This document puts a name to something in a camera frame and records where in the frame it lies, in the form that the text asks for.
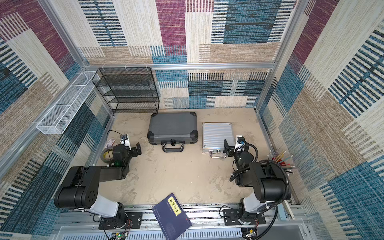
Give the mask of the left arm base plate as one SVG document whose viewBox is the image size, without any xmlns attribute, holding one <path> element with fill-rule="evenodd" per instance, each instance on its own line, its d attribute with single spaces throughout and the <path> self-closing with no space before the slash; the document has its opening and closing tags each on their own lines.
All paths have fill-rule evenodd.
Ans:
<svg viewBox="0 0 384 240">
<path fill-rule="evenodd" d="M 101 218 L 99 230 L 122 231 L 139 229 L 141 227 L 142 217 L 142 212 L 129 212 L 125 213 L 122 217 Z"/>
</svg>

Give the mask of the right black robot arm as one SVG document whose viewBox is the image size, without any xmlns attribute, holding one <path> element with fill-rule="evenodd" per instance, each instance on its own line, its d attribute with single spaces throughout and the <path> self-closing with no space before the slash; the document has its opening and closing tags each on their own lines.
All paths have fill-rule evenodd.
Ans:
<svg viewBox="0 0 384 240">
<path fill-rule="evenodd" d="M 237 167 L 231 173 L 230 182 L 253 189 L 249 196 L 240 200 L 237 209 L 227 207 L 223 210 L 224 218 L 232 224 L 236 221 L 242 225 L 264 224 L 262 214 L 291 198 L 286 170 L 271 158 L 258 161 L 258 149 L 243 136 L 237 136 L 233 146 L 224 140 L 224 153 L 234 158 L 233 165 Z"/>
</svg>

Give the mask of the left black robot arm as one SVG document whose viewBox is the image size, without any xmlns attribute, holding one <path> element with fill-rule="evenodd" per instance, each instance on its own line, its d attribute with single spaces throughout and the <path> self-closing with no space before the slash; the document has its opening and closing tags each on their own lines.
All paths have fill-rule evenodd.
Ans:
<svg viewBox="0 0 384 240">
<path fill-rule="evenodd" d="M 130 172 L 132 158 L 142 154 L 141 145 L 129 148 L 119 144 L 112 149 L 110 166 L 71 167 L 59 187 L 54 204 L 60 209 L 77 209 L 102 218 L 124 218 L 123 205 L 99 194 L 103 182 L 124 180 Z"/>
</svg>

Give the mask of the large black poker case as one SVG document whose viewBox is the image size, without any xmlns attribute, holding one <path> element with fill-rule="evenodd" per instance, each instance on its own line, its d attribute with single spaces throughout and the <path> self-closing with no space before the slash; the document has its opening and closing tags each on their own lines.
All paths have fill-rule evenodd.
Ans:
<svg viewBox="0 0 384 240">
<path fill-rule="evenodd" d="M 185 144 L 198 142 L 197 114 L 154 113 L 151 115 L 147 139 L 151 145 L 161 145 L 165 153 L 180 153 Z"/>
</svg>

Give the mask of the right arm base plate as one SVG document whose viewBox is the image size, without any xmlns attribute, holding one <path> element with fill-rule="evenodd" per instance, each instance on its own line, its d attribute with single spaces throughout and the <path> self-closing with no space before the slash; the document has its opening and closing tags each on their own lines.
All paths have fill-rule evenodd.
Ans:
<svg viewBox="0 0 384 240">
<path fill-rule="evenodd" d="M 264 215 L 248 213 L 239 209 L 224 209 L 221 210 L 221 212 L 224 215 L 224 221 L 226 226 L 266 224 L 266 219 Z"/>
</svg>

